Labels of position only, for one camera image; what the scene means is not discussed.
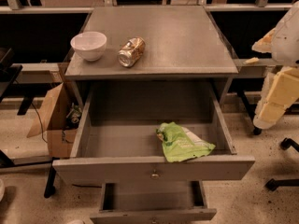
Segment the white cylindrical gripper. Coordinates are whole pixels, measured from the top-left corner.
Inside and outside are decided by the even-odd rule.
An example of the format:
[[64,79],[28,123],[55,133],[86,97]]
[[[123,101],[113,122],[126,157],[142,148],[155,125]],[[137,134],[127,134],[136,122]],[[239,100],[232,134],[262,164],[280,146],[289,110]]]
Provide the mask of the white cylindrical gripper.
[[[251,49],[260,53],[272,52],[273,28]],[[287,108],[299,99],[299,69],[285,66],[276,74],[268,73],[264,78],[261,99],[255,108],[253,124],[260,129],[269,129],[284,115]]]

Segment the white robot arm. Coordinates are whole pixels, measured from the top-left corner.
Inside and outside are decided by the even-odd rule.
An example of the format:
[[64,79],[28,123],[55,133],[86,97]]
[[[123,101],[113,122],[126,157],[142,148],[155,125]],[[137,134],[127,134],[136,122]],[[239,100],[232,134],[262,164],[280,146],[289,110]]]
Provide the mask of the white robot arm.
[[295,2],[276,27],[252,46],[254,51],[270,53],[283,68],[264,79],[261,100],[253,124],[269,129],[299,99],[299,2]]

